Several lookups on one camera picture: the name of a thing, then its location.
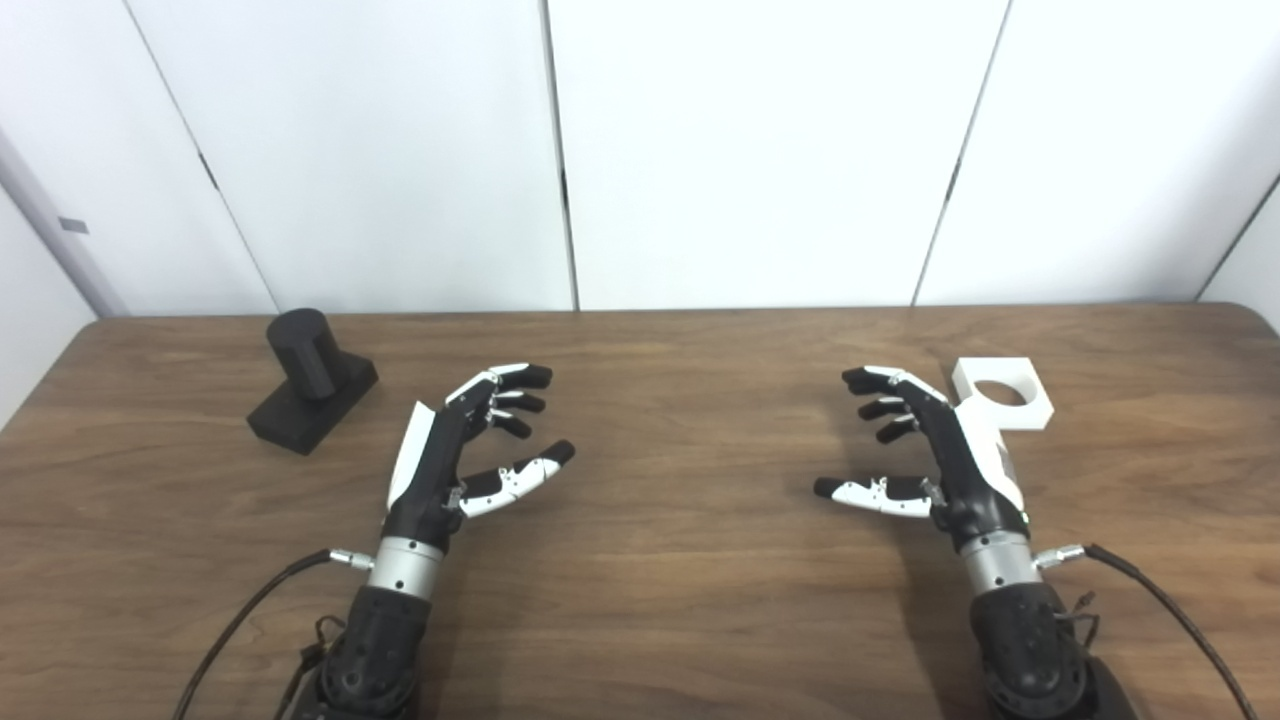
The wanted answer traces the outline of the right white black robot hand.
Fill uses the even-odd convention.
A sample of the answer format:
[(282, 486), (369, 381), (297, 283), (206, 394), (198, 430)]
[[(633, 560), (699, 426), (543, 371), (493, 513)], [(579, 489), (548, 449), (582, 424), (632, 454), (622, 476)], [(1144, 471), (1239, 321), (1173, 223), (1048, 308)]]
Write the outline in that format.
[(887, 416), (876, 438), (893, 443), (922, 434), (937, 473), (928, 477), (819, 478), (814, 492), (855, 509), (899, 518), (929, 518), (954, 547), (993, 533), (1029, 538), (1025, 500), (995, 429), (973, 410), (954, 404), (910, 372), (856, 366), (841, 375), (851, 395), (870, 402), (858, 411), (865, 421)]

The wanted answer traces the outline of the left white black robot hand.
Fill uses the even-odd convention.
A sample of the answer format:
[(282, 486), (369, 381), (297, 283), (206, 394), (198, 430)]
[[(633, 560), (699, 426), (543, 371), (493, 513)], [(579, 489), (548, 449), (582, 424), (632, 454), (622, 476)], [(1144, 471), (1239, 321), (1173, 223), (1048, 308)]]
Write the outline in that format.
[(465, 520), (512, 505), (561, 471), (576, 454), (567, 439), (504, 468), (460, 474), (465, 447), (484, 432), (531, 436), (516, 413), (544, 411), (545, 401), (531, 392), (548, 388), (552, 378), (550, 368), (531, 363), (492, 366), (438, 409), (416, 404), (392, 475), (383, 537), (447, 553)]

